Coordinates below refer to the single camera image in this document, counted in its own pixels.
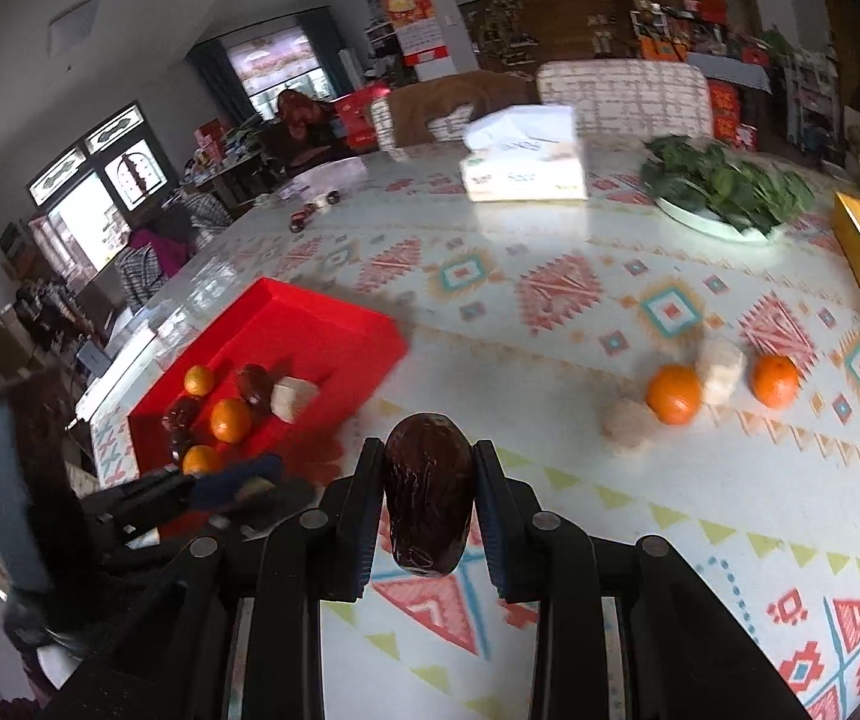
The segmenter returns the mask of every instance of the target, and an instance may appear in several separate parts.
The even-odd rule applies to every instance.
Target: window
[[[241,43],[226,53],[250,102],[264,119],[276,116],[276,98],[284,89],[317,100],[334,96],[310,41],[296,26]]]
[[[145,210],[175,185],[139,105],[87,133],[28,186],[29,227],[49,263],[82,288],[124,247]]]

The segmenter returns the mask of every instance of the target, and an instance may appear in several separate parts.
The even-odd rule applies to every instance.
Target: plate of green leaves
[[[719,143],[696,148],[681,135],[647,143],[640,169],[647,192],[667,215],[705,235],[745,244],[778,241],[813,207],[813,192],[791,170],[768,172],[735,160]]]

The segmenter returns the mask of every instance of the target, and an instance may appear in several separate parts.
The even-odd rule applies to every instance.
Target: brown wrinkled fruit
[[[466,536],[476,477],[470,442],[438,413],[414,413],[386,439],[383,486],[393,560],[422,577],[457,567]]]
[[[170,432],[178,427],[190,427],[199,416],[200,400],[192,395],[182,395],[163,415],[163,426]]]
[[[266,415],[270,412],[270,397],[273,395],[272,377],[263,365],[244,365],[236,374],[236,390],[239,397],[256,413]]]
[[[190,429],[185,427],[175,427],[169,432],[169,456],[172,457],[175,464],[180,464],[183,461],[183,456],[190,451],[190,448],[196,446],[199,442],[193,437]]]

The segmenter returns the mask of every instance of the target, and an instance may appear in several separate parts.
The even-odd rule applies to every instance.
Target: green leafy vegetable
[[[813,192],[799,175],[731,162],[719,143],[700,151],[681,135],[667,135],[647,148],[655,159],[640,167],[640,180],[651,196],[692,213],[710,210],[738,230],[765,235],[813,207]]]

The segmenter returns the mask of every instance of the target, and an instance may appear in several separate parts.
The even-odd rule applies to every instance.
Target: tangerine
[[[687,365],[663,365],[647,387],[647,405],[665,425],[685,425],[700,410],[703,388]]]
[[[215,376],[206,365],[194,365],[183,377],[183,389],[196,397],[210,394],[215,386]]]
[[[799,391],[796,363],[781,354],[762,355],[750,373],[750,389],[764,406],[785,409],[796,400]]]
[[[249,434],[253,420],[239,398],[225,398],[212,407],[210,430],[217,440],[239,443]]]
[[[183,473],[208,474],[222,471],[223,459],[220,453],[205,443],[192,446],[183,456]]]

